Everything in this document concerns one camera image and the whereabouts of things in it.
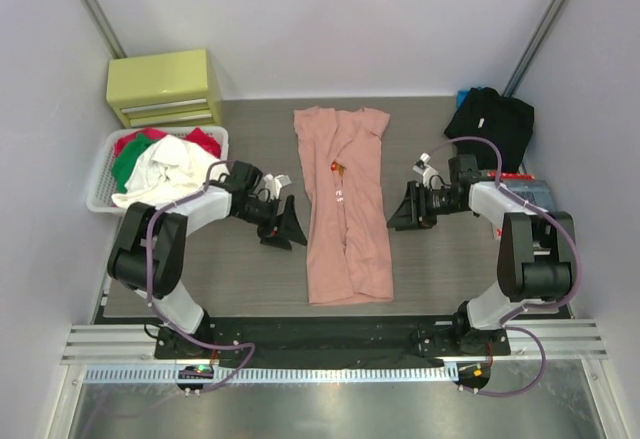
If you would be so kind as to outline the white plastic basket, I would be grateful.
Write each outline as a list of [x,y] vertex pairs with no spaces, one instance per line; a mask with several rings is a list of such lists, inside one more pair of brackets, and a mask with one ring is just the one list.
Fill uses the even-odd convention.
[[[226,160],[229,151],[229,134],[224,127],[200,125],[199,129],[221,146],[221,159]],[[124,211],[116,207],[111,196],[117,192],[115,178],[111,173],[115,161],[115,144],[122,137],[136,134],[140,128],[120,129],[111,133],[95,156],[88,181],[87,208],[94,213],[109,213],[122,216]]]

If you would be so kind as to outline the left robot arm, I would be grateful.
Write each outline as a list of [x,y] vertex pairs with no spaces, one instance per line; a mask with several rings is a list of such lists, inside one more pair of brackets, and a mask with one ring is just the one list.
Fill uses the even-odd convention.
[[227,164],[209,166],[203,184],[185,197],[163,206],[129,206],[107,264],[108,275],[143,297],[162,324],[178,335],[179,349],[193,359],[218,347],[210,316],[182,282],[188,236],[232,217],[254,225],[263,245],[290,250],[293,244],[307,244],[295,198],[280,197],[290,179],[264,175],[241,161],[232,162],[228,172],[215,171]]

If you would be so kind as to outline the pink printed t-shirt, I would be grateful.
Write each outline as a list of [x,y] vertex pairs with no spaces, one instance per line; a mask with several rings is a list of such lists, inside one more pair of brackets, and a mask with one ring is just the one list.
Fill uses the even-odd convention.
[[381,188],[389,114],[313,107],[293,116],[310,200],[306,269],[314,306],[390,302],[392,258]]

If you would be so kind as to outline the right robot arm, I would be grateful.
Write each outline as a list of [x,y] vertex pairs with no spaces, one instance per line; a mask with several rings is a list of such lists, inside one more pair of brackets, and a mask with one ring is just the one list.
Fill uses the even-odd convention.
[[390,229],[433,228],[439,217],[471,212],[501,233],[495,282],[463,302],[446,326],[419,326],[412,334],[422,357],[507,356],[507,322],[530,308],[557,303],[576,285],[572,217],[549,212],[511,191],[497,172],[482,171],[472,155],[451,158],[448,182],[422,154],[403,200],[387,222]]

